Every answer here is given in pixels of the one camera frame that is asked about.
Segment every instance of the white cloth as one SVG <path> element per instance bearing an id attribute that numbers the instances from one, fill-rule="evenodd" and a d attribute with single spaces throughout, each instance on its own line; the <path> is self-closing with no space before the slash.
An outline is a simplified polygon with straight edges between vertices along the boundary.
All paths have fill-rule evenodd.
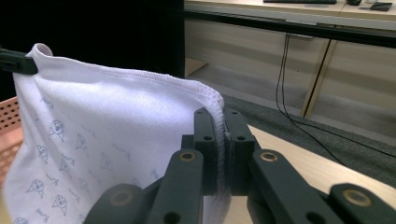
<path id="1" fill-rule="evenodd" d="M 145 188 L 163 176 L 193 112 L 205 107 L 223 146 L 223 100 L 206 85 L 164 74 L 53 57 L 34 45 L 38 74 L 14 74 L 24 140 L 4 193 L 14 223 L 82 223 L 108 188 Z M 230 196 L 205 197 L 204 223 L 221 223 Z"/>

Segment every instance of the dark background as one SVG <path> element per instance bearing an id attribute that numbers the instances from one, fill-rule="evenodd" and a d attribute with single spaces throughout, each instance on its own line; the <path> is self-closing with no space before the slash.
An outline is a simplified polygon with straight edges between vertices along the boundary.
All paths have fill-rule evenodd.
<path id="1" fill-rule="evenodd" d="M 27 53 L 43 43 L 54 56 L 184 77 L 183 9 L 182 0 L 7 1 L 0 4 L 0 46 Z M 12 75 L 0 77 L 0 101 L 15 96 Z"/>

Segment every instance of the wire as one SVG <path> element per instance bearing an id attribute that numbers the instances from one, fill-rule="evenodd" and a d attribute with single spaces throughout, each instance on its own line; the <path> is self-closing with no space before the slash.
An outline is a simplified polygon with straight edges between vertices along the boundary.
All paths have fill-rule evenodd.
<path id="1" fill-rule="evenodd" d="M 321 147 L 323 147 L 335 160 L 337 160 L 340 164 L 346 166 L 343 162 L 341 162 L 336 156 L 334 156 L 334 154 L 332 154 L 330 152 L 329 149 L 327 149 L 322 143 L 319 142 L 319 140 L 314 137 L 312 134 L 308 133 L 306 130 L 302 129 L 301 127 L 299 127 L 294 121 L 294 119 L 292 119 L 288 113 L 288 110 L 286 109 L 285 106 L 285 92 L 284 92 L 284 83 L 285 83 L 285 67 L 286 67 L 286 59 L 288 57 L 288 51 L 289 51 L 289 40 L 290 40 L 290 34 L 287 33 L 286 34 L 286 38 L 285 38 L 285 44 L 284 44 L 284 48 L 283 48 L 283 57 L 282 57 L 282 63 L 280 65 L 280 71 L 279 71 L 279 77 L 277 80 L 277 84 L 276 84 L 276 106 L 279 109 L 280 113 L 282 113 L 283 116 L 285 116 L 286 118 L 288 118 L 290 120 L 290 122 L 297 127 L 298 129 L 300 129 L 301 131 L 303 131 L 304 133 L 306 133 L 307 135 L 309 135 L 311 138 L 313 138 L 318 144 L 320 144 Z M 282 105 L 283 108 L 285 110 L 285 112 L 283 112 L 280 107 L 279 107 L 279 102 L 277 100 L 277 92 L 278 92 L 278 88 L 279 88 L 279 82 L 280 82 L 280 78 L 282 77 Z"/>
<path id="2" fill-rule="evenodd" d="M 353 140 L 353 139 L 347 138 L 347 137 L 345 137 L 345 136 L 343 136 L 343 135 L 340 135 L 340 134 L 338 134 L 338 133 L 333 133 L 333 132 L 331 132 L 331 131 L 328 131 L 328 130 L 319 128 L 318 126 L 300 122 L 300 121 L 298 121 L 298 120 L 293 119 L 293 118 L 289 115 L 288 110 L 286 109 L 286 106 L 285 106 L 285 92 L 284 92 L 285 67 L 286 67 L 286 59 L 287 59 L 287 57 L 288 57 L 289 39 L 290 39 L 290 34 L 286 34 L 286 38 L 285 38 L 285 47 L 284 47 L 284 50 L 283 50 L 283 57 L 282 57 L 282 64 L 281 64 L 281 69 L 280 69 L 280 72 L 279 72 L 279 78 L 278 78 L 277 85 L 276 85 L 276 105 L 277 105 L 277 108 L 279 109 L 279 111 L 280 111 L 285 117 L 287 117 L 287 118 L 290 120 L 290 122 L 291 122 L 294 126 L 296 126 L 296 127 L 299 128 L 300 130 L 302 130 L 303 132 L 305 132 L 306 134 L 308 134 L 309 136 L 311 136 L 315 141 L 317 141 L 323 148 L 326 149 L 326 151 L 329 152 L 329 154 L 331 154 L 331 155 L 332 155 L 338 162 L 340 162 L 341 164 L 343 164 L 343 163 L 342 163 L 340 160 L 338 160 L 338 159 L 337 159 L 337 158 L 336 158 L 325 146 L 323 146 L 323 144 L 321 144 L 317 138 L 315 138 L 314 136 L 312 136 L 310 133 L 308 133 L 306 130 L 302 129 L 301 127 L 299 127 L 299 126 L 296 125 L 295 123 L 302 124 L 302 125 L 305 125 L 305 126 L 309 126 L 309 127 L 312 127 L 312 128 L 316 128 L 316 129 L 319 129 L 319 130 L 321 130 L 321 131 L 323 131 L 323 132 L 333 134 L 333 135 L 335 135 L 335 136 L 344 138 L 344 139 L 346 139 L 346 140 L 348 140 L 348 141 L 351 141 L 351 142 L 353 142 L 353 143 L 356 143 L 356 144 L 358 144 L 358 145 L 361 145 L 361 146 L 370 148 L 371 150 L 374 150 L 374 151 L 376 151 L 376 152 L 379 152 L 379 153 L 385 154 L 385 155 L 387 155 L 387 156 L 396 158 L 396 156 L 394 156 L 394 155 L 392 155 L 392 154 L 390 154 L 390 153 L 388 153 L 388 152 L 384 152 L 384 151 L 381 151 L 381 150 L 376 149 L 376 148 L 374 148 L 374 147 L 367 146 L 367 145 L 365 145 L 365 144 L 363 144 L 363 143 L 357 142 L 357 141 L 355 141 L 355 140 Z M 278 100 L 277 100 L 277 99 L 278 99 L 278 97 L 277 97 L 278 86 L 279 86 L 279 82 L 280 82 L 280 78 L 281 78 L 281 77 L 282 77 L 282 104 L 283 104 L 283 108 L 284 108 L 285 112 L 283 112 L 283 111 L 280 109 L 279 104 L 278 104 Z"/>

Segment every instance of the black keyboard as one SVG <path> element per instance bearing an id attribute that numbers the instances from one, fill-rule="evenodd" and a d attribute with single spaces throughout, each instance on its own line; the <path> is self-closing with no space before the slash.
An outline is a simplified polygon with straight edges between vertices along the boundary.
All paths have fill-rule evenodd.
<path id="1" fill-rule="evenodd" d="M 264 3 L 325 4 L 334 5 L 337 0 L 262 0 Z"/>

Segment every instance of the perforated basket surface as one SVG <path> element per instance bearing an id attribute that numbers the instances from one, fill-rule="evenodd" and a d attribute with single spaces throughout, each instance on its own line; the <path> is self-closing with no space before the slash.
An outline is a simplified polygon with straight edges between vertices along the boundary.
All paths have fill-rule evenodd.
<path id="1" fill-rule="evenodd" d="M 0 103 L 0 186 L 21 146 L 22 132 L 17 97 Z"/>

